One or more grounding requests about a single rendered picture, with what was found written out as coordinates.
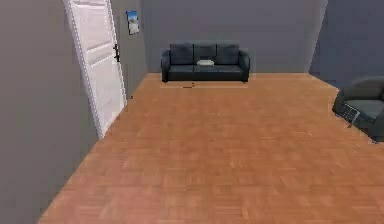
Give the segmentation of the white room door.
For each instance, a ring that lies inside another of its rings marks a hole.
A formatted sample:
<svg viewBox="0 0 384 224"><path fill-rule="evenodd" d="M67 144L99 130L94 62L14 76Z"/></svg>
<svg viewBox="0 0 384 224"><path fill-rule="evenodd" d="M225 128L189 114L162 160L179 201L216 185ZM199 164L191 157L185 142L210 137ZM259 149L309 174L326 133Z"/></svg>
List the white room door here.
<svg viewBox="0 0 384 224"><path fill-rule="evenodd" d="M63 0L99 139L127 104L111 0Z"/></svg>

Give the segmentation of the dark blue sofa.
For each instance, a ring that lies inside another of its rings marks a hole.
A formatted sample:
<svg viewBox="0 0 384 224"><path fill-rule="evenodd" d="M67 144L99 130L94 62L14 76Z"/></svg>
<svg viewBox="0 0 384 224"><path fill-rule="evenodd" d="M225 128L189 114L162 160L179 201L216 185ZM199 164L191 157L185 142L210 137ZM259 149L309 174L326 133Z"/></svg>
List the dark blue sofa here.
<svg viewBox="0 0 384 224"><path fill-rule="evenodd" d="M198 66L212 60L214 66ZM241 81L249 79L249 54L234 43L177 43L161 55L162 81Z"/></svg>

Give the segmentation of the blue framed wall picture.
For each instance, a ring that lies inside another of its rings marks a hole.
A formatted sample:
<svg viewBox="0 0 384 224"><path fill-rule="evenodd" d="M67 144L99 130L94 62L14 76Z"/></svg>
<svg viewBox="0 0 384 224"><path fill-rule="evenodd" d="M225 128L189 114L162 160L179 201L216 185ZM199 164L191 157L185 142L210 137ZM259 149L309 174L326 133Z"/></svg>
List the blue framed wall picture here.
<svg viewBox="0 0 384 224"><path fill-rule="evenodd" d="M137 11L127 11L126 17L128 21L128 31L130 35L136 34L139 29L139 17Z"/></svg>

